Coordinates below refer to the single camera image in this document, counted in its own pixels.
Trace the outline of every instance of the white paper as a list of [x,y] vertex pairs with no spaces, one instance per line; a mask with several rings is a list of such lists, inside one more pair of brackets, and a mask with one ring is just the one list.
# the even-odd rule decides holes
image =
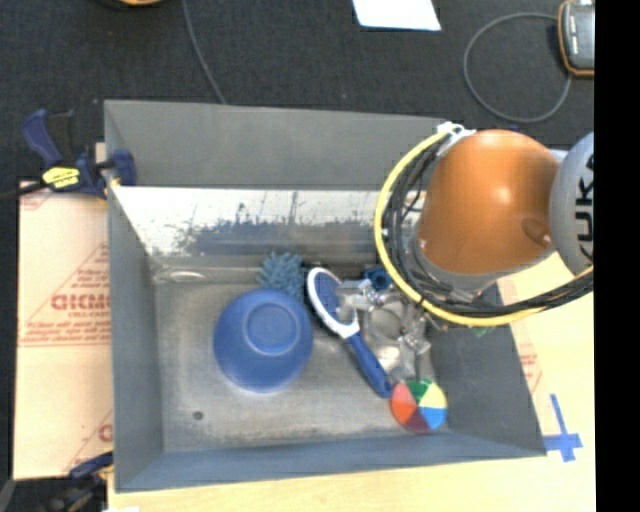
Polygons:
[[365,27],[440,30],[431,0],[353,0],[353,6]]

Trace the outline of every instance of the blue brush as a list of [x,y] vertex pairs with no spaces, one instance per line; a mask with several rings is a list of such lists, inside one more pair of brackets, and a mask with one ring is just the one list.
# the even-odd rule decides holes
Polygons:
[[339,285],[340,280],[334,274],[324,268],[316,267],[307,276],[309,300],[327,328],[351,345],[362,373],[375,392],[382,398],[389,398],[391,396],[389,377],[360,336],[358,315],[354,311],[350,323],[343,323],[339,320],[340,302],[336,295],[336,289]]

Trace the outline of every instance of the cardboard sheet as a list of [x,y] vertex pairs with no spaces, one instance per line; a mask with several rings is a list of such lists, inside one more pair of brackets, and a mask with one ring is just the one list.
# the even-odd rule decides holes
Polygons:
[[20,203],[13,476],[63,476],[113,440],[106,203]]

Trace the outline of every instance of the colorful ball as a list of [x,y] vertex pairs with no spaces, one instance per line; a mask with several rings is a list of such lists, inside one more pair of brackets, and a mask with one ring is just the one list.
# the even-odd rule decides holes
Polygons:
[[429,434],[447,418],[447,397],[430,379],[400,382],[393,388],[391,412],[411,432]]

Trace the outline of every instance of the black cord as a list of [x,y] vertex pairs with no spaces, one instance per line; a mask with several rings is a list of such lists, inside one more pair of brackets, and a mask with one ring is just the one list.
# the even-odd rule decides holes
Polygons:
[[200,49],[200,45],[198,44],[198,38],[196,37],[195,31],[193,30],[193,23],[191,21],[191,13],[189,12],[189,6],[187,5],[187,0],[182,0],[182,12],[184,13],[184,22],[187,25],[187,32],[189,33],[189,39],[191,40],[191,46],[193,46],[193,50],[196,52],[196,56],[198,57],[198,61],[200,62],[200,67],[202,71],[204,71],[205,76],[207,77],[207,81],[209,85],[211,85],[213,91],[215,92],[218,101],[223,105],[227,104],[227,100],[222,94],[220,87],[218,86],[218,82],[213,77],[209,66],[207,65],[204,56],[202,55],[202,50]]
[[[394,193],[397,193],[398,196],[405,196],[407,193],[406,184],[405,186],[400,186],[397,191],[394,191]],[[400,226],[398,226],[395,222],[392,222],[392,224],[394,225],[389,226],[388,231],[390,233],[398,233]],[[390,243],[394,243],[396,245],[398,244],[397,235],[395,238],[392,238],[390,240]],[[414,272],[410,269],[405,252],[403,250],[396,250],[394,251],[394,254],[396,256],[394,265],[396,265],[397,263],[396,268],[400,271],[403,278],[407,280],[407,282],[418,292],[419,295],[421,295],[424,300],[427,300],[432,304],[439,306],[451,313],[465,314],[472,317],[488,317],[501,314],[509,314],[535,307],[552,309],[575,300],[576,298],[589,293],[593,289],[593,278],[592,274],[589,273],[585,276],[581,276],[575,279],[574,281],[559,286],[549,292],[507,306],[496,305],[492,302],[487,301],[483,297],[479,297],[473,302],[462,302],[448,295],[451,291],[453,291],[451,287],[447,287],[442,283],[439,283],[435,279],[430,278],[429,276],[423,276],[423,282],[419,282]],[[442,293],[445,293],[447,295],[445,295],[445,297],[443,298],[438,297],[434,294],[434,290],[436,289],[440,292],[440,295],[442,295]]]
[[550,118],[553,114],[555,114],[558,111],[558,109],[564,103],[565,99],[567,98],[567,96],[569,94],[569,89],[571,87],[571,75],[569,73],[567,73],[567,79],[565,81],[564,88],[562,90],[562,93],[560,94],[560,98],[556,101],[555,105],[549,111],[547,111],[544,114],[541,114],[539,116],[535,116],[535,117],[516,117],[516,116],[511,116],[509,114],[505,114],[504,112],[501,112],[500,110],[492,107],[491,105],[489,105],[489,103],[487,103],[485,100],[482,99],[480,94],[473,87],[473,84],[471,82],[471,77],[469,76],[469,54],[471,53],[471,49],[473,48],[473,45],[476,43],[478,38],[482,34],[484,34],[487,30],[495,27],[496,25],[498,25],[500,23],[504,23],[506,21],[517,19],[517,18],[540,18],[540,19],[545,19],[545,20],[552,20],[552,21],[554,21],[556,23],[558,21],[554,16],[551,16],[550,14],[539,14],[539,13],[522,12],[522,13],[509,14],[507,16],[503,16],[501,18],[498,18],[498,19],[496,19],[496,20],[494,20],[494,21],[492,21],[490,23],[487,23],[478,32],[476,32],[476,34],[471,38],[471,41],[469,41],[469,44],[465,48],[464,57],[463,57],[463,60],[462,60],[462,73],[463,73],[464,81],[465,81],[467,87],[469,88],[469,90],[471,91],[471,94],[473,95],[473,97],[476,99],[476,101],[478,103],[480,103],[480,105],[482,105],[484,108],[486,108],[489,112],[491,112],[492,114],[495,114],[498,117],[506,119],[507,121],[511,121],[511,122],[515,122],[515,123],[523,123],[523,124],[525,124],[525,123],[537,123],[537,122],[544,121],[545,119]]
[[[412,280],[415,279],[416,281],[417,277],[410,271],[410,265],[406,257],[407,249],[404,247],[402,236],[403,222],[415,203],[412,201],[409,206],[405,206],[405,199],[407,194],[415,186],[415,183],[424,176],[429,166],[435,161],[438,149],[449,139],[450,136],[445,137],[438,141],[433,147],[416,157],[407,171],[400,175],[398,183],[387,204],[386,213],[383,216],[383,222],[387,226],[387,250],[392,263],[399,269],[402,275],[410,275]],[[452,291],[451,287],[443,285],[426,275],[421,276],[420,284],[416,283],[416,281],[413,281],[411,284],[418,290],[428,289],[430,293],[438,293],[445,297]]]

